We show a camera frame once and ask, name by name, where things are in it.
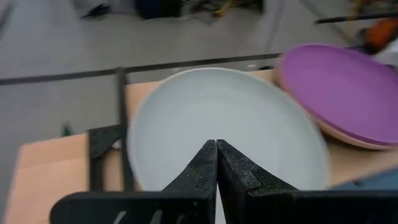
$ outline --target green object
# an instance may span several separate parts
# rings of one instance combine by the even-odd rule
[[[71,129],[69,123],[63,124],[61,137],[71,136],[71,135],[73,135],[73,132],[72,132],[72,129]]]

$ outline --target wooden board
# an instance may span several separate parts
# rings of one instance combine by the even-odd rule
[[[269,82],[272,71],[254,72]],[[129,119],[142,100],[160,82],[126,87]],[[398,166],[398,151],[364,151],[328,139],[331,184],[337,185]],[[48,223],[52,205],[63,196],[88,189],[87,135],[40,141],[21,147],[10,191],[6,223]],[[121,189],[120,157],[110,152],[105,160],[105,189]]]

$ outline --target plate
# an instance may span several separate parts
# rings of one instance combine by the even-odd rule
[[[321,127],[348,143],[384,149],[398,144],[398,76],[354,50],[304,45],[280,63],[282,87]]]
[[[326,145],[286,93],[247,73],[199,68],[166,79],[129,126],[128,154],[144,190],[162,190],[208,139],[225,139],[301,190],[329,183]],[[220,195],[216,222],[225,223]]]

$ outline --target white plate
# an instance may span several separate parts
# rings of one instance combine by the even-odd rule
[[[247,73],[200,68],[166,79],[141,105],[128,131],[128,154],[144,190],[162,190],[208,139],[225,139],[300,190],[328,185],[318,129],[287,94]],[[216,223],[224,223],[218,194]]]

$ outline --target gray floor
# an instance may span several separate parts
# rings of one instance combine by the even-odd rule
[[[209,26],[199,20],[142,21],[122,14],[101,21],[82,21],[70,0],[19,0],[0,41],[0,78],[268,54],[314,42],[347,46],[329,25],[314,25],[317,17],[304,5],[286,0],[275,39],[270,49],[265,49],[279,1],[267,0],[264,15],[232,9]],[[345,13],[343,7],[329,6],[327,0],[311,2],[327,16]],[[361,26],[364,24],[351,24],[352,30]],[[255,70],[274,62],[217,66]],[[135,73],[129,78],[133,83],[155,81],[183,69],[188,68]],[[0,214],[19,146],[58,137],[66,121],[76,133],[115,124],[115,86],[114,77],[0,86]]]

